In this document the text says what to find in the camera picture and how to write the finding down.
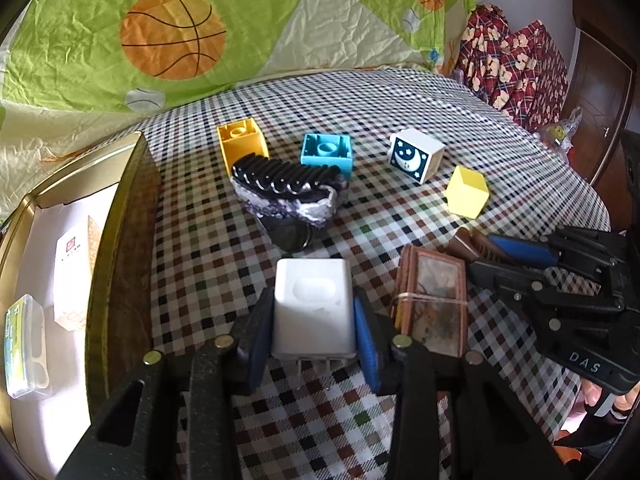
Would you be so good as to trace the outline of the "person's right hand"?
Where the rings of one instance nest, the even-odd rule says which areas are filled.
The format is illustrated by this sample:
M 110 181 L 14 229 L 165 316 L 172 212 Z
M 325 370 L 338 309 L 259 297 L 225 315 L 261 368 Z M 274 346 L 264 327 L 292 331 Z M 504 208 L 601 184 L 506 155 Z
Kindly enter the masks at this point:
M 626 419 L 639 394 L 639 385 L 635 385 L 627 393 L 616 396 L 588 379 L 582 378 L 580 384 L 586 410 L 598 417 L 612 415 L 617 420 Z

